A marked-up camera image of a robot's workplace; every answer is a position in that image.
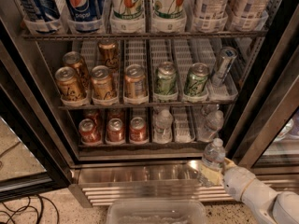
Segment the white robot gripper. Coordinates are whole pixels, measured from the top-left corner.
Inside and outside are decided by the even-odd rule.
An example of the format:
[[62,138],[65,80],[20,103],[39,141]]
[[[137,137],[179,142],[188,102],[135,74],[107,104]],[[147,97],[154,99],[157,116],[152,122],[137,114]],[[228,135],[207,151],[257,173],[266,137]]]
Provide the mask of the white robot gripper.
[[[204,186],[219,186],[222,184],[222,173],[213,170],[203,163],[199,166],[200,180]],[[225,191],[236,201],[240,201],[246,187],[256,178],[256,175],[246,168],[236,166],[235,162],[224,159],[223,186]]]

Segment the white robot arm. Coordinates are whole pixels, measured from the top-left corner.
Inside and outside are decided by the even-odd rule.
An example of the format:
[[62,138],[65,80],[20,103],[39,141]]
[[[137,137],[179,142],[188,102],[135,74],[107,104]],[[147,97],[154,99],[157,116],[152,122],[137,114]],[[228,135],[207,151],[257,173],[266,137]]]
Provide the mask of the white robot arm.
[[229,196],[248,207],[259,224],[299,224],[297,193],[278,192],[229,159],[220,168],[200,160],[199,173],[212,184],[222,185]]

